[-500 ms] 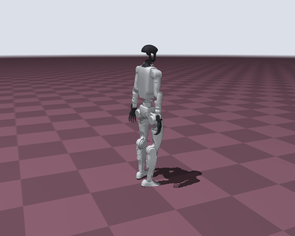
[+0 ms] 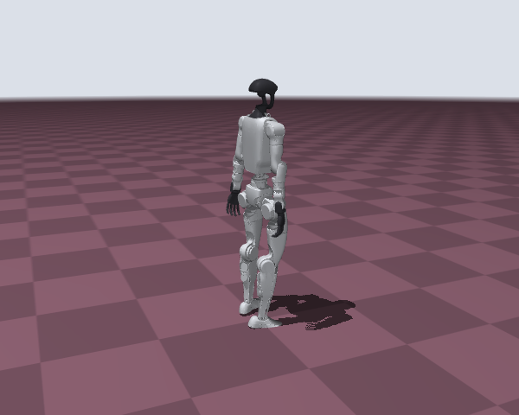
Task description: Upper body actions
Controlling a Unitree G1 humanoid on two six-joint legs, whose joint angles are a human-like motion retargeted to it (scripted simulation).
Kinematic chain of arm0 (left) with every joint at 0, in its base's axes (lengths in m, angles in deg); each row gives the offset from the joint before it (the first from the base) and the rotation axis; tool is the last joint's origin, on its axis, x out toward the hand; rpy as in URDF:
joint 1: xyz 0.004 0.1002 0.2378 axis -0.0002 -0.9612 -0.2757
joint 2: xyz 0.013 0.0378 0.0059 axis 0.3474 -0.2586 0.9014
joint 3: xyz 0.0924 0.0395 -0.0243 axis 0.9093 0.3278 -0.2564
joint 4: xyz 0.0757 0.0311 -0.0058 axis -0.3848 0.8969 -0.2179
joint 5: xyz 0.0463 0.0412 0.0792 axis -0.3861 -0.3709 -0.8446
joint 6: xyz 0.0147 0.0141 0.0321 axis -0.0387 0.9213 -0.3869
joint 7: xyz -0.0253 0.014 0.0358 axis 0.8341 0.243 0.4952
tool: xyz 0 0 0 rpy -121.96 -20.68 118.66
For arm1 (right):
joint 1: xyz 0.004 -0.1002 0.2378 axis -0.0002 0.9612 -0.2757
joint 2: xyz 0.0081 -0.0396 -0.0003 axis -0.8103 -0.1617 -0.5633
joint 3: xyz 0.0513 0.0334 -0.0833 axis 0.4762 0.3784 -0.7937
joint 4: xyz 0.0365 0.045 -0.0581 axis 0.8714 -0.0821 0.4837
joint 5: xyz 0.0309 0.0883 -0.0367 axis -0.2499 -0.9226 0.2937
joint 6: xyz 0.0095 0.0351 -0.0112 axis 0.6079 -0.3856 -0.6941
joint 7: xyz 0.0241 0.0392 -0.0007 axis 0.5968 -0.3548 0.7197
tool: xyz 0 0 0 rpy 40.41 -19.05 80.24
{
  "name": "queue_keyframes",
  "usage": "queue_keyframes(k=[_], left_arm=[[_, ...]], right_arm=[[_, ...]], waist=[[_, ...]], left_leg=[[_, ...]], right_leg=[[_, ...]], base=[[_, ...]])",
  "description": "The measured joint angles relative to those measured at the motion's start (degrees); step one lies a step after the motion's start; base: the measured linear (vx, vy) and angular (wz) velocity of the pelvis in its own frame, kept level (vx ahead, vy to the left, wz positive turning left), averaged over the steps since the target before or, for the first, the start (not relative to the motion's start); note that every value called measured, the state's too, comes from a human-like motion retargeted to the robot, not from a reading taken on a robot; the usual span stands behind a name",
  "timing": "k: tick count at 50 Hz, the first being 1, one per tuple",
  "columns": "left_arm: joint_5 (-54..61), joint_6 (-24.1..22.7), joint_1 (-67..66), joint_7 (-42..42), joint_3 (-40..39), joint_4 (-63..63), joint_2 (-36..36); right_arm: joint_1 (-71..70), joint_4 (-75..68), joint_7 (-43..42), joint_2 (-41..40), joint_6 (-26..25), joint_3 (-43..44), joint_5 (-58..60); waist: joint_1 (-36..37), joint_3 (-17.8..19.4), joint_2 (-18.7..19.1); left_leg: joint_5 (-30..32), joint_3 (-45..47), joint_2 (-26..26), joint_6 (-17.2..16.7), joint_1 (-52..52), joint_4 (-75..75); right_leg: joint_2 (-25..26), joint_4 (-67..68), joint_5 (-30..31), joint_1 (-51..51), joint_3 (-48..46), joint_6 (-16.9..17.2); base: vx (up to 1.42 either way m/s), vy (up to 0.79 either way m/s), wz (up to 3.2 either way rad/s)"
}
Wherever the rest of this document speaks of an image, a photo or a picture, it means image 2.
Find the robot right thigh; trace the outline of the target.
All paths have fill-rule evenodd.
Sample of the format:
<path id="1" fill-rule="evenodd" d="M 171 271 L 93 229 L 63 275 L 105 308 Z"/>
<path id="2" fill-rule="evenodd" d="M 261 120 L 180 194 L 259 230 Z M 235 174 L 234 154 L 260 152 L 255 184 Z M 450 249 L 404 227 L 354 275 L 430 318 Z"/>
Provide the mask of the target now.
<path id="1" fill-rule="evenodd" d="M 258 258 L 256 265 L 259 272 L 261 263 L 267 259 L 270 259 L 275 264 L 276 269 L 285 250 L 285 243 L 288 231 L 287 214 L 285 211 L 285 224 L 282 234 L 280 234 L 278 237 L 272 237 L 272 235 L 274 235 L 278 229 L 278 214 L 275 213 L 273 203 L 274 198 L 272 198 L 271 196 L 264 197 L 261 202 L 261 213 L 266 220 L 269 220 L 268 225 L 266 227 L 269 254 Z"/>

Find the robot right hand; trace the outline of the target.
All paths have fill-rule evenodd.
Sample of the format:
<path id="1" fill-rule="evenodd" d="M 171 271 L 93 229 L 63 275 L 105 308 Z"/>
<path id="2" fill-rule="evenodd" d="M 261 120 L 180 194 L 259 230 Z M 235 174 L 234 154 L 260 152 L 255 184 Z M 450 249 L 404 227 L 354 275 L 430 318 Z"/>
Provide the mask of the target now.
<path id="1" fill-rule="evenodd" d="M 286 209 L 282 209 L 282 204 L 279 201 L 277 201 L 275 203 L 275 213 L 278 214 L 278 229 L 277 232 L 274 235 L 272 235 L 272 237 L 278 237 L 280 234 L 282 234 L 285 224 L 285 211 Z"/>

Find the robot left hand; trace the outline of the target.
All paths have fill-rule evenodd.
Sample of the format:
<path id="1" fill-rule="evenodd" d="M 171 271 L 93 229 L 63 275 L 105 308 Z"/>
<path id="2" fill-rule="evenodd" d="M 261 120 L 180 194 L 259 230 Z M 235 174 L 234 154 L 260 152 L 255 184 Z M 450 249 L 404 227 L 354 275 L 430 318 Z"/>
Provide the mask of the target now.
<path id="1" fill-rule="evenodd" d="M 232 214 L 232 208 L 233 208 L 233 205 L 234 205 L 234 208 L 233 208 L 233 211 L 234 211 L 234 216 L 236 216 L 236 212 L 235 212 L 235 207 L 237 207 L 237 212 L 238 212 L 238 215 L 240 215 L 240 210 L 239 210 L 239 202 L 238 202 L 238 194 L 240 193 L 240 190 L 233 190 L 233 182 L 231 182 L 231 187 L 230 187 L 230 192 L 232 192 L 228 199 L 227 199 L 227 214 L 229 214 L 228 212 L 228 209 L 230 209 L 230 214 Z M 241 189 L 241 187 L 240 187 Z M 229 203 L 230 203 L 230 208 L 229 208 Z"/>

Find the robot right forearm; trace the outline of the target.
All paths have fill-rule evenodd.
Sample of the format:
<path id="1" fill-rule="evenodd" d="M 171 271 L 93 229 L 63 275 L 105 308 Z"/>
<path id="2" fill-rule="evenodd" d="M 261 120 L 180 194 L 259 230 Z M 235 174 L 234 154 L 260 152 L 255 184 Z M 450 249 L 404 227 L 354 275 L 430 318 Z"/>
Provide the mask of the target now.
<path id="1" fill-rule="evenodd" d="M 275 203 L 279 201 L 282 204 L 282 209 L 285 208 L 285 177 L 286 177 L 287 165 L 284 162 L 279 163 L 277 169 L 277 175 L 272 178 L 273 184 L 273 207 Z"/>

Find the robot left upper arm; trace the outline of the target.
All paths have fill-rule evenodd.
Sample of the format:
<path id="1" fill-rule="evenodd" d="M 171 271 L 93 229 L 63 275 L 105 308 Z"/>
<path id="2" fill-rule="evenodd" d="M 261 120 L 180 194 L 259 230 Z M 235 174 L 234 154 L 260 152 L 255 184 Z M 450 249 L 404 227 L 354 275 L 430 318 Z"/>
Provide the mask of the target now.
<path id="1" fill-rule="evenodd" d="M 242 123 L 243 123 L 244 118 L 245 118 L 245 116 L 241 116 L 239 119 L 239 122 L 238 122 L 239 131 L 238 131 L 236 150 L 235 150 L 235 157 L 242 162 L 244 162 L 243 157 L 242 157 Z"/>

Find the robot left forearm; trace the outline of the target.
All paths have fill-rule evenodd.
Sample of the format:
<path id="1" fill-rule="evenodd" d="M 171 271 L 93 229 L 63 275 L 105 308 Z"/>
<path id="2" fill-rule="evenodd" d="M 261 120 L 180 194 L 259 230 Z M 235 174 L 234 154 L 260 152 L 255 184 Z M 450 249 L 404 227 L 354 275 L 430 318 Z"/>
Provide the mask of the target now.
<path id="1" fill-rule="evenodd" d="M 232 174 L 232 182 L 234 184 L 233 190 L 240 190 L 241 183 L 243 181 L 243 173 L 244 173 L 244 162 L 238 160 L 234 155 L 233 160 L 233 174 Z"/>

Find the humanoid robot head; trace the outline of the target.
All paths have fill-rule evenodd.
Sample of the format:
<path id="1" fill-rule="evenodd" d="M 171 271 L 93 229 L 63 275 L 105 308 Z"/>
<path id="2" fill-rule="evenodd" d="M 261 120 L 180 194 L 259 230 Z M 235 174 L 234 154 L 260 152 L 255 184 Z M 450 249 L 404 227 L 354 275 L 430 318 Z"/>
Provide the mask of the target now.
<path id="1" fill-rule="evenodd" d="M 257 79 L 253 81 L 249 87 L 249 92 L 257 93 L 262 98 L 263 103 L 256 105 L 254 112 L 249 115 L 249 118 L 263 118 L 265 117 L 266 109 L 271 109 L 274 104 L 274 94 L 278 90 L 278 86 L 267 79 Z M 268 105 L 266 102 L 266 93 L 271 96 L 271 102 Z"/>

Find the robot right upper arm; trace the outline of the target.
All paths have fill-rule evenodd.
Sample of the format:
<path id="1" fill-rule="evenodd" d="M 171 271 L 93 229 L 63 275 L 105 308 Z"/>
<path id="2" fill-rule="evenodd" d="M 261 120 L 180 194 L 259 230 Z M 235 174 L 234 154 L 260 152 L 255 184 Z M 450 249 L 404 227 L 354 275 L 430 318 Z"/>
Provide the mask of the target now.
<path id="1" fill-rule="evenodd" d="M 277 175 L 277 169 L 283 155 L 283 140 L 285 136 L 285 127 L 275 121 L 266 121 L 266 135 L 270 141 L 270 170 Z"/>

